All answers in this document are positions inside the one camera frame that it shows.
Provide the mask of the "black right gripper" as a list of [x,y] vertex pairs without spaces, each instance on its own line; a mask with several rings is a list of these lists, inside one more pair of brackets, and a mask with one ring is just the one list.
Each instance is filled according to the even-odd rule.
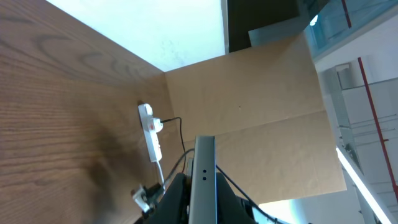
[[[158,202],[163,189],[153,186],[141,187],[133,192],[133,200],[142,210],[142,216],[136,221],[144,224],[181,224],[188,223],[191,209],[189,204],[186,175],[178,173],[169,185],[165,195]],[[216,199],[213,207],[216,218],[208,223],[256,224],[251,206],[237,197],[220,172],[216,173]]]

